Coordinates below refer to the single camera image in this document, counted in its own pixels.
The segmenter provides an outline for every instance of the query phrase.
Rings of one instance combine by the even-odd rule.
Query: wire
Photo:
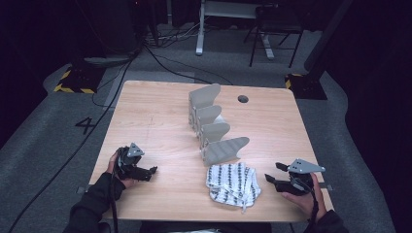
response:
[[[196,28],[199,24],[200,23],[198,22],[194,26],[192,26],[191,28],[185,29],[186,32],[185,31],[181,32],[181,29],[172,29],[172,30],[170,30],[169,33],[174,31],[174,30],[178,30],[178,32],[175,33],[174,35],[166,35],[166,36],[163,36],[163,37],[159,37],[158,38],[159,40],[163,40],[161,45],[159,45],[159,46],[149,43],[149,41],[153,41],[154,38],[146,39],[146,41],[147,41],[146,45],[151,47],[152,49],[157,49],[157,48],[167,48],[167,47],[173,45],[176,42],[183,42],[183,41],[189,39],[190,37],[194,37],[194,36],[198,35],[198,30],[194,31],[193,29]]]
[[[305,190],[309,191],[312,194],[313,197],[313,209],[312,209],[312,215],[310,217],[309,225],[305,229],[303,233],[308,233],[312,230],[312,227],[315,225],[316,221],[316,215],[318,214],[319,211],[319,203],[318,200],[316,199],[316,194],[315,190],[311,188],[309,185],[307,185],[305,182],[301,180],[296,180],[300,185],[303,185]]]
[[[196,70],[200,70],[200,71],[209,73],[209,74],[214,75],[214,76],[217,76],[217,77],[220,77],[220,78],[224,79],[226,82],[228,82],[229,84],[233,85],[233,83],[232,83],[230,80],[228,80],[227,78],[225,78],[225,77],[223,77],[223,76],[221,76],[221,75],[215,74],[215,73],[213,73],[213,72],[210,72],[210,71],[207,71],[207,70],[204,70],[204,69],[201,69],[201,68],[197,68],[197,67],[194,67],[194,66],[190,66],[190,65],[187,65],[187,64],[185,64],[185,63],[183,63],[183,62],[176,61],[176,60],[172,60],[172,59],[167,58],[167,57],[162,56],[162,55],[156,55],[156,54],[155,54],[155,56],[161,57],[161,58],[166,59],[166,60],[168,60],[168,61],[172,61],[172,62],[179,63],[179,64],[184,65],[184,66],[188,66],[188,67],[193,68],[193,69],[196,69]]]
[[[172,74],[174,74],[174,75],[177,75],[177,76],[182,76],[182,77],[189,78],[189,79],[192,79],[192,80],[197,80],[197,81],[201,81],[201,82],[204,82],[204,83],[207,83],[207,84],[212,84],[212,83],[210,83],[210,82],[208,82],[208,81],[205,81],[205,80],[202,80],[202,79],[198,79],[198,78],[195,78],[195,77],[191,77],[191,76],[182,75],[182,74],[179,74],[179,73],[177,73],[177,72],[174,72],[174,71],[168,69],[167,67],[165,67],[165,66],[157,59],[157,57],[155,57],[155,55],[152,53],[152,51],[151,51],[147,46],[145,46],[145,48],[146,48],[146,50],[152,55],[152,57],[154,58],[154,60],[157,61],[157,63],[158,63],[161,67],[163,67],[163,69],[167,70],[168,72],[170,72],[170,73],[172,73]]]
[[[119,163],[119,156],[120,156],[120,150],[117,151],[116,159],[115,159],[115,167],[116,164]],[[112,172],[112,178],[110,180],[110,204],[112,206],[112,215],[113,215],[113,224],[115,228],[115,233],[119,232],[118,228],[118,210],[116,208],[116,197],[115,197],[115,176],[116,176],[117,170],[113,168]]]
[[[85,62],[87,62],[90,65],[91,68],[112,68],[112,67],[117,67],[117,66],[120,66],[120,65],[127,64],[127,62],[129,62],[130,60],[133,60],[135,56],[136,56],[136,54],[134,54],[134,56],[130,56],[126,59],[115,60],[115,61],[96,62],[96,61],[87,61],[87,60],[85,60]]]
[[[292,233],[295,233],[295,232],[294,232],[293,225],[292,225],[292,223],[291,223],[291,222],[289,223],[289,226],[291,227],[291,231],[292,231]]]
[[[85,18],[85,20],[86,20],[88,26],[90,27],[91,31],[92,31],[93,34],[97,37],[97,39],[100,41],[100,43],[102,44],[102,46],[104,46],[107,50],[110,50],[110,51],[112,51],[112,52],[114,52],[114,53],[117,53],[117,54],[125,54],[126,51],[125,51],[124,49],[111,48],[111,47],[109,47],[109,46],[100,38],[100,36],[99,36],[98,33],[96,32],[96,30],[94,30],[94,27],[93,27],[93,25],[91,24],[91,21],[88,19],[88,17],[87,17],[87,15],[86,15],[85,11],[83,10],[82,6],[80,6],[78,0],[75,0],[75,2],[76,2],[76,5],[78,6],[79,10],[82,12],[82,15],[83,15],[83,17]],[[139,50],[139,46],[137,46],[137,48],[134,49],[134,50],[132,50],[131,52],[135,52],[135,51],[137,51],[137,50]]]
[[[107,114],[107,112],[109,111],[110,107],[113,105],[113,103],[115,102],[116,96],[118,95],[118,92],[120,90],[121,87],[121,83],[124,79],[124,76],[126,74],[126,71],[128,69],[128,67],[130,66],[131,62],[133,61],[133,59],[131,59],[129,61],[129,63],[127,63],[126,68],[123,71],[123,75],[121,77],[121,81],[120,84],[118,86],[118,89],[116,90],[115,96],[113,97],[112,101],[109,104],[109,107],[106,109],[106,111],[100,116],[100,118],[97,120],[96,124],[94,127],[91,128],[90,132],[86,135],[86,137],[82,140],[82,142],[79,144],[79,146],[75,149],[75,151],[69,156],[69,158],[66,160],[66,162],[63,163],[63,165],[58,169],[58,171],[51,177],[51,179],[40,189],[39,192],[37,192],[37,194],[29,201],[29,203],[23,208],[23,210],[21,210],[21,212],[18,214],[18,216],[16,217],[15,221],[13,222],[12,226],[9,229],[9,233],[11,233],[13,231],[13,229],[16,227],[18,221],[21,219],[21,217],[23,216],[23,214],[25,213],[25,211],[31,206],[31,204],[33,204],[33,202],[46,190],[46,188],[57,178],[57,176],[61,173],[61,171],[63,171],[63,169],[67,166],[67,164],[69,164],[69,162],[75,157],[75,155],[79,152],[79,150],[83,147],[83,145],[86,143],[87,139],[90,137],[90,135],[93,133],[94,129],[97,127],[97,125],[100,123],[100,121],[102,120],[102,118]]]
[[[121,70],[124,66],[125,66],[125,64],[123,64],[123,65],[119,68],[118,73],[117,73],[113,78],[109,79],[107,82],[105,82],[105,83],[103,83],[102,85],[100,85],[100,86],[97,88],[97,90],[103,88],[105,85],[107,85],[108,83],[110,83],[110,82],[112,82],[113,80],[115,80],[115,79],[118,77],[118,75],[120,74],[120,70]],[[107,106],[101,105],[101,104],[97,104],[96,102],[94,102],[94,95],[95,95],[95,94],[96,94],[96,93],[93,93],[93,94],[91,95],[91,102],[93,102],[93,104],[94,104],[95,106],[106,108]]]

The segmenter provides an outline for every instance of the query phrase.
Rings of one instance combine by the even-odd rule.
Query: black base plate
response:
[[[295,99],[327,100],[321,83],[308,80],[305,75],[288,74],[285,76],[287,89],[293,92]]]
[[[96,93],[106,68],[67,68],[54,91]]]

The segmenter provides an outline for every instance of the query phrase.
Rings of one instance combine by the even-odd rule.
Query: table top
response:
[[[204,84],[127,81],[124,83],[90,183],[107,169],[111,155],[131,143],[145,155],[138,166],[157,172],[149,182],[125,190],[117,202],[118,218],[202,221],[303,221],[306,217],[286,199],[264,174],[287,181],[289,174],[276,162],[291,164],[296,158],[317,164],[293,94],[282,88],[223,85],[215,105],[230,124],[224,139],[249,137],[240,150],[243,162],[255,168],[261,194],[242,214],[240,207],[215,202],[206,186],[199,142],[189,126],[189,92]],[[248,103],[240,103],[246,95]],[[326,208],[332,209],[323,189]]]

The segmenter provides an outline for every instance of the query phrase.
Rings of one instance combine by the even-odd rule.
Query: patterned towel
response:
[[[260,195],[255,169],[244,163],[213,165],[207,173],[206,186],[213,200],[243,208],[253,206]]]

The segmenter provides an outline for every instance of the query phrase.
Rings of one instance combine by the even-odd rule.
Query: silver bracket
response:
[[[307,174],[312,172],[325,172],[326,168],[297,158],[289,167],[288,171],[298,174]]]
[[[145,154],[139,147],[136,146],[135,143],[130,144],[129,151],[127,153],[127,157],[136,157]]]
[[[239,159],[238,151],[249,143],[247,137],[234,138],[209,143],[206,139],[201,155],[205,166],[212,166],[230,160]]]
[[[196,120],[196,110],[213,106],[220,92],[221,86],[213,83],[189,93],[189,124],[193,129]]]
[[[202,125],[199,131],[200,147],[205,145],[206,139],[209,143],[220,141],[229,130],[230,125],[225,122]]]
[[[222,107],[219,105],[213,105],[202,109],[197,109],[194,113],[195,121],[194,121],[194,132],[198,137],[200,135],[200,129],[205,124],[214,123],[215,120],[222,112]]]

